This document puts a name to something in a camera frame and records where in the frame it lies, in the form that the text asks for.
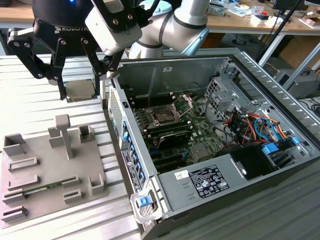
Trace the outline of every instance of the wooden desk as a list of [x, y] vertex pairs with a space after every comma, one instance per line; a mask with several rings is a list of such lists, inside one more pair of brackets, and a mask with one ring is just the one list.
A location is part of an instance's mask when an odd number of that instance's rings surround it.
[[11, 7], [0, 7], [0, 23], [29, 23], [34, 22], [31, 6], [13, 1]]
[[[278, 12], [277, 10], [271, 9], [271, 7], [269, 7], [265, 3], [260, 3], [257, 0], [253, 0], [252, 2], [247, 3], [246, 5], [249, 7], [262, 6], [264, 7], [264, 11], [270, 16], [274, 16], [274, 13]], [[222, 30], [223, 32], [231, 31], [231, 33], [237, 33], [238, 31], [246, 31], [246, 32], [255, 31], [255, 32], [261, 32], [265, 34], [265, 33], [270, 33], [272, 29], [272, 27], [266, 26], [264, 24], [254, 26], [250, 23], [251, 16], [246, 15], [246, 16], [240, 17], [227, 10], [225, 11], [225, 16], [213, 16], [208, 14], [207, 17], [208, 17], [207, 26], [211, 29], [211, 32], [213, 32], [213, 30]], [[295, 33], [295, 34], [318, 33], [320, 35], [320, 30], [313, 30], [309, 28], [308, 26], [304, 25], [302, 22], [299, 21], [300, 18], [301, 17], [293, 16], [292, 21], [290, 23], [287, 23], [282, 29], [282, 31]]]
[[[240, 3], [248, 2], [248, 0], [240, 0]], [[263, 6], [264, 10], [273, 16], [275, 10], [253, 0], [247, 3], [249, 7]], [[208, 24], [211, 33], [232, 33], [232, 34], [270, 34], [272, 27], [266, 25], [253, 26], [250, 23], [250, 16], [239, 17], [229, 11], [225, 11], [226, 16], [208, 15]], [[34, 15], [30, 6], [15, 2], [12, 7], [0, 7], [0, 28], [29, 28], [34, 21]], [[282, 32], [277, 36], [268, 51], [262, 57], [259, 64], [263, 66], [274, 50], [277, 48], [285, 35], [303, 35], [303, 36], [320, 36], [320, 30], [313, 30], [299, 21], [299, 17], [293, 16], [292, 22], [287, 23]]]

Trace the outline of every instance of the metal work surface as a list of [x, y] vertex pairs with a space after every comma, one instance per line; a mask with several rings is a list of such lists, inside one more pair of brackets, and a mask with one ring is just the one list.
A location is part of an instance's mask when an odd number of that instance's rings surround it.
[[[42, 57], [45, 62], [50, 57]], [[87, 58], [66, 61], [64, 79], [88, 79]], [[24, 139], [48, 134], [54, 115], [69, 114], [71, 129], [89, 124], [95, 132], [108, 196], [0, 230], [1, 239], [130, 239], [139, 240], [129, 196], [101, 107], [100, 99], [66, 103], [56, 86], [34, 79], [16, 57], [0, 57], [0, 145], [7, 134], [20, 132]]]

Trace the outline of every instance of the power supply label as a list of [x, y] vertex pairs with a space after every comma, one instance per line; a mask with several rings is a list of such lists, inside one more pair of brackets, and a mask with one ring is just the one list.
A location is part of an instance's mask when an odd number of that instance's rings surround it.
[[206, 198], [229, 188], [217, 165], [207, 166], [197, 171], [189, 172], [189, 177], [200, 198]]
[[129, 151], [128, 150], [123, 150], [121, 151], [122, 153], [122, 157], [126, 166], [126, 170], [129, 174], [130, 180], [131, 180], [131, 185], [133, 186], [134, 192], [140, 192], [141, 187], [140, 187], [140, 183], [138, 181], [137, 178], [137, 174], [135, 171], [135, 165], [133, 164], [133, 162], [131, 161], [131, 157], [129, 155]]

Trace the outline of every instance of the blue tab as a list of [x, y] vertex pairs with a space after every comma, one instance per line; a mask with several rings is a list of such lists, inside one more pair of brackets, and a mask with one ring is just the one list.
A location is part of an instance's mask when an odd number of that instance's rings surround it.
[[269, 143], [263, 147], [263, 151], [269, 155], [276, 151], [279, 151], [279, 148], [274, 143]]
[[122, 140], [124, 142], [126, 142], [128, 140], [128, 136], [129, 136], [129, 133], [126, 131], [124, 134], [123, 134], [123, 137], [122, 137]]
[[298, 144], [300, 143], [300, 140], [299, 140], [296, 136], [294, 136], [294, 137], [292, 138], [292, 142], [293, 142], [295, 145], [298, 145]]
[[145, 206], [151, 205], [152, 204], [152, 199], [150, 196], [144, 196], [139, 198], [137, 201], [138, 207], [143, 208]]

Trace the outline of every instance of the wire bundle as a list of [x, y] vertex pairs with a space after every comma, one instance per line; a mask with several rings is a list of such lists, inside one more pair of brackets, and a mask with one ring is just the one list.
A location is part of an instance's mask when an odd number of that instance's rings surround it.
[[[234, 115], [231, 115], [231, 117], [224, 123], [224, 125], [228, 126], [233, 120], [233, 117]], [[282, 130], [280, 124], [276, 120], [268, 116], [260, 116], [255, 113], [250, 113], [247, 115], [246, 120], [242, 118], [242, 121], [247, 123], [247, 128], [243, 135], [246, 137], [249, 137], [251, 140], [248, 140], [245, 137], [243, 137], [241, 144], [244, 144], [246, 141], [256, 142], [258, 144], [273, 142], [272, 139], [270, 140], [267, 136], [263, 134], [263, 130], [267, 132], [265, 123], [270, 125], [275, 137], [278, 140], [284, 140], [288, 138], [284, 133], [284, 131]]]

